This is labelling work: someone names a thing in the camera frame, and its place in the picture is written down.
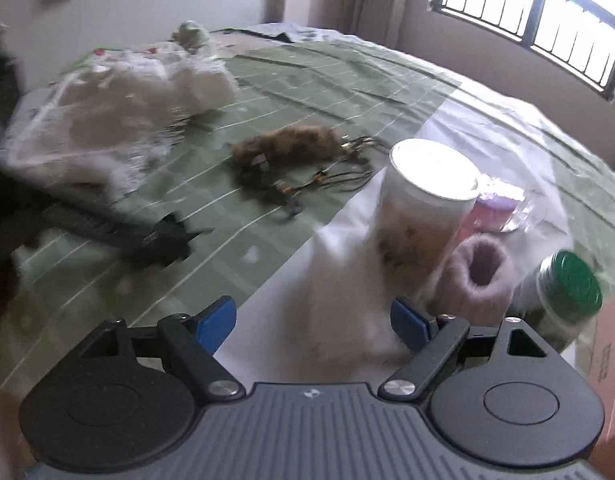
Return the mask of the dark furry sleeve forearm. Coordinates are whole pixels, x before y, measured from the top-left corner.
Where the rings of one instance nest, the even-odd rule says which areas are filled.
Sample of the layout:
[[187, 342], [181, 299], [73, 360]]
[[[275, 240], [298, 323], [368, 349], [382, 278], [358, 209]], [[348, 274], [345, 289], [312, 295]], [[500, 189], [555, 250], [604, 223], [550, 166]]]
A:
[[[20, 96], [17, 63], [6, 53], [0, 34], [0, 146]], [[21, 246], [38, 248], [42, 234], [20, 205], [20, 186], [0, 173], [0, 325], [19, 286], [14, 252]]]

